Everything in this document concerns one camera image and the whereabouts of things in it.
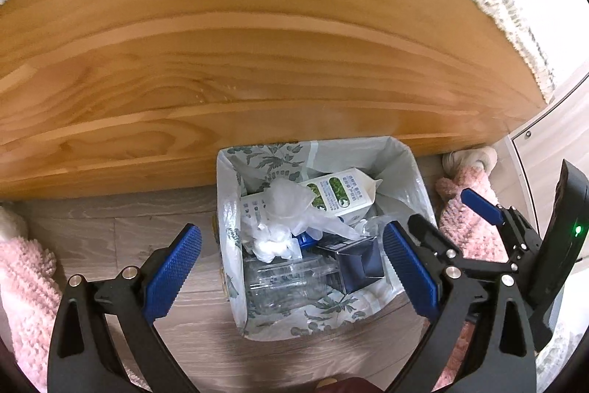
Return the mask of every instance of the screw head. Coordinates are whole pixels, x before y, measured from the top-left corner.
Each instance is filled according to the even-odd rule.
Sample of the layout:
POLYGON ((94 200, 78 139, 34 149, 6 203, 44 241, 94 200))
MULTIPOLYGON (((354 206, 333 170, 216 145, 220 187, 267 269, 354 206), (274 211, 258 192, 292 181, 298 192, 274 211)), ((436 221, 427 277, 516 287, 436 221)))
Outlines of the screw head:
POLYGON ((460 271, 459 268, 447 267, 446 268, 446 275, 448 275, 450 278, 453 278, 454 280, 456 280, 457 278, 460 278, 460 275, 462 275, 462 272, 460 271))
POLYGON ((126 267, 125 269, 123 269, 123 278, 125 280, 131 280, 132 278, 135 278, 138 273, 139 273, 139 269, 137 267, 134 267, 134 266, 126 267))
POLYGON ((80 283, 82 283, 82 276, 81 275, 72 275, 70 277, 70 281, 68 283, 72 287, 77 287, 80 283))
POLYGON ((503 275, 501 277, 501 281, 503 282, 503 285, 508 286, 508 287, 513 287, 515 280, 511 275, 503 275))

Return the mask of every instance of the pink fluffy slipper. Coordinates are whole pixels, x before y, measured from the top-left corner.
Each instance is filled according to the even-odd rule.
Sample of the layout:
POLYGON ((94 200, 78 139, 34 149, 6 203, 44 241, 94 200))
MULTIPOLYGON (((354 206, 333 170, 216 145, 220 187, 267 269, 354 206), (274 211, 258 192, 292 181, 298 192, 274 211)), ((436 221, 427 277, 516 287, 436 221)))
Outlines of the pink fluffy slipper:
MULTIPOLYGON (((489 149, 479 151, 488 155, 489 149)), ((464 159, 467 155, 459 155, 458 157, 464 159)), ((487 172, 490 172, 490 169, 488 165, 477 159, 476 155, 470 154, 468 157, 470 161, 466 164, 463 162, 455 170, 454 180, 441 178, 436 183, 436 190, 447 202, 440 216, 440 231, 460 248, 466 258, 488 260, 490 262, 506 262, 508 260, 507 252, 497 228, 465 206, 460 199, 462 190, 472 188, 489 202, 495 205, 498 203, 497 196, 489 182, 487 172)), ((474 325, 465 322, 454 351, 434 390, 454 382, 458 369, 466 355, 473 331, 474 325)))
MULTIPOLYGON (((55 255, 36 240, 14 237, 0 242, 0 295, 22 372, 41 392, 47 391, 47 362, 61 292, 52 276, 55 255)), ((125 368, 132 383, 148 389, 125 368)))

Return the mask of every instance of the garbage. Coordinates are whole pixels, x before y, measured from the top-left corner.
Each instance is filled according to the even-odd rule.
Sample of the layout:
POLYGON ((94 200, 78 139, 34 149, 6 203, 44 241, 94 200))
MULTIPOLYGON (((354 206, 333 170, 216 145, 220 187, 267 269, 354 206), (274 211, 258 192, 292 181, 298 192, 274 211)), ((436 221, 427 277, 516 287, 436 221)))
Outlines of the garbage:
POLYGON ((354 241, 328 234, 317 243, 316 250, 337 262, 338 269, 328 275, 327 282, 345 295, 357 292, 385 276, 376 237, 354 241))
POLYGON ((315 193, 285 178, 275 179, 264 192, 241 198, 241 242, 259 260, 302 258, 299 241, 305 232, 320 240, 323 232, 357 240, 358 232, 313 206, 315 193))
POLYGON ((270 264, 246 259, 244 279, 250 307, 259 315, 272 315, 309 305, 329 294, 326 277, 337 270, 336 261, 313 253, 270 264))
POLYGON ((370 210, 381 182, 373 180, 357 168, 350 168, 301 182, 300 185, 305 185, 315 193, 314 207, 342 218, 348 225, 354 225, 370 210))
MULTIPOLYGON (((338 199, 334 186, 329 184, 328 180, 332 195, 338 200, 338 209, 341 209, 333 212, 329 217, 335 222, 332 226, 355 230, 356 237, 352 243, 363 240, 367 245, 372 243, 372 248, 374 248, 374 239, 380 241, 382 236, 381 222, 377 219, 383 215, 392 215, 404 224, 409 215, 419 213, 430 222, 435 223, 431 203, 415 159, 410 149, 394 138, 373 137, 249 145, 221 150, 217 157, 217 196, 219 240, 223 255, 224 278, 235 323, 241 334, 248 339, 278 341, 318 331, 329 331, 343 324, 353 323, 378 313, 403 291, 391 263, 380 252, 384 277, 378 278, 379 273, 373 274, 370 268, 366 269, 362 266, 364 277, 369 278, 372 283, 353 293, 342 293, 342 291, 352 291, 355 287, 345 285, 346 280, 342 280, 340 274, 341 262, 338 264, 337 261, 335 267, 333 264, 331 266, 334 271, 326 273, 325 276, 314 276, 311 273, 307 278, 307 274, 304 275, 308 290, 301 294, 292 292, 292 295, 299 295, 296 302, 288 303, 289 299, 283 298, 282 293, 281 299, 263 293, 265 287, 259 286, 261 284, 281 284, 283 285, 282 290, 277 288, 272 289, 272 292, 291 292, 288 285, 292 285, 295 279, 300 280, 288 272, 285 273, 285 278, 279 274, 270 275, 270 271, 279 265, 283 264, 284 267, 289 264, 296 265, 298 262, 304 262, 309 255, 318 255, 321 259, 335 261, 335 258, 328 255, 326 251, 322 251, 320 255, 318 253, 319 246, 312 245, 319 236, 322 236, 322 240, 327 242, 328 235, 323 234, 323 231, 327 230, 323 228, 323 225, 316 230, 299 227, 297 226, 298 222, 295 222, 294 218, 290 218, 291 213, 279 209, 281 205, 287 207, 289 211, 292 211, 295 205, 301 208, 298 201, 292 201, 287 195, 283 197, 286 199, 285 201, 269 207, 267 197, 269 188, 276 184, 277 179, 294 182, 296 187, 311 191, 305 185, 315 184, 319 189, 317 182, 320 182, 319 179, 325 176, 329 178, 336 176, 348 196, 350 205, 344 207, 343 205, 347 205, 347 201, 342 197, 342 192, 338 192, 340 196, 338 199), (371 206, 361 207, 364 210, 368 207, 367 211, 363 213, 363 218, 347 219, 347 224, 344 224, 338 216, 341 215, 343 209, 352 207, 353 198, 349 190, 346 190, 346 182, 342 180, 341 174, 351 169, 355 171, 355 174, 352 175, 356 184, 358 184, 358 176, 362 178, 363 175, 373 182, 375 185, 375 194, 372 194, 374 203, 371 206), (262 220, 262 215, 270 218, 267 212, 270 210, 275 217, 278 216, 282 219, 280 224, 287 225, 290 231, 297 232, 302 229, 296 237, 292 237, 292 233, 290 234, 291 238, 297 241, 302 258, 295 258, 299 254, 294 244, 289 244, 287 250, 281 251, 285 256, 292 256, 292 258, 283 259, 281 255, 277 255, 271 263, 264 263, 254 258, 254 234, 252 230, 248 231, 251 229, 252 220, 244 215, 245 209, 243 208, 243 203, 247 202, 248 198, 250 201, 255 199, 255 197, 251 197, 253 194, 261 194, 257 198, 262 201, 261 205, 256 205, 260 218, 255 217, 256 210, 248 212, 255 217, 256 228, 262 220), (259 272, 255 275, 259 275, 259 277, 252 277, 250 262, 256 262, 253 264, 257 265, 255 268, 259 272), (270 270, 267 270, 266 277, 262 277, 261 272, 266 271, 264 270, 266 267, 270 270), (335 282, 338 276, 341 286, 335 282), (273 278, 276 283, 263 280, 269 277, 273 278)), ((316 193, 313 193, 312 197, 311 206, 313 202, 317 205, 317 202, 323 201, 325 203, 327 200, 324 199, 323 194, 320 199, 316 193)), ((326 204, 326 209, 322 213, 327 214, 327 210, 326 204)), ((316 207, 312 207, 309 211, 321 213, 316 207)), ((351 218, 358 215, 360 211, 359 209, 355 213, 352 212, 351 218)), ((288 236, 284 232, 284 229, 268 228, 268 231, 264 230, 264 233, 270 234, 271 239, 282 239, 283 242, 286 242, 288 236)), ((361 263, 362 255, 365 254, 355 256, 355 262, 361 263)))

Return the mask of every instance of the wood grain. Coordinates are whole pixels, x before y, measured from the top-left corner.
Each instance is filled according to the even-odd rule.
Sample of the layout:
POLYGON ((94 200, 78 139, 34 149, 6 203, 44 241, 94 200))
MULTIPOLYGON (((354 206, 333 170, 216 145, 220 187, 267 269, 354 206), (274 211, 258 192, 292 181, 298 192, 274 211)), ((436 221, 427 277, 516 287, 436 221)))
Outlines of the wood grain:
POLYGON ((540 90, 470 0, 10 0, 0 196, 214 183, 231 145, 492 143, 540 90))
POLYGON ((200 229, 202 249, 182 292, 223 291, 222 261, 212 226, 213 213, 116 218, 117 265, 141 266, 156 249, 172 243, 187 223, 200 229))
POLYGON ((437 218, 444 207, 444 201, 436 191, 437 180, 446 176, 442 166, 442 156, 425 155, 423 157, 417 157, 415 160, 417 161, 417 167, 419 167, 419 172, 423 177, 423 183, 428 191, 429 200, 432 203, 437 218))
POLYGON ((386 368, 380 370, 379 372, 368 376, 366 379, 370 383, 372 383, 373 385, 376 385, 379 388, 381 388, 383 391, 385 391, 388 388, 388 386, 391 383, 393 383, 393 380, 400 373, 401 369, 407 363, 410 356, 411 355, 409 354, 409 355, 401 358, 396 363, 393 363, 392 365, 387 366, 386 368))
POLYGON ((27 218, 125 218, 179 215, 217 210, 217 187, 178 188, 104 197, 14 202, 10 208, 27 218))
POLYGON ((112 218, 28 218, 29 237, 50 249, 58 260, 56 279, 83 274, 86 280, 114 278, 118 273, 112 218))
POLYGON ((204 391, 296 387, 293 391, 307 392, 310 384, 328 376, 369 376, 411 353, 423 324, 401 295, 382 315, 331 335, 252 342, 237 333, 225 298, 213 295, 194 293, 189 301, 179 297, 170 314, 155 324, 184 371, 204 391), (198 316, 194 302, 201 306, 198 316))
MULTIPOLYGON (((561 104, 514 139, 534 200, 540 235, 544 237, 553 211, 562 160, 589 176, 589 80, 561 104)), ((579 257, 589 255, 589 243, 579 257)))

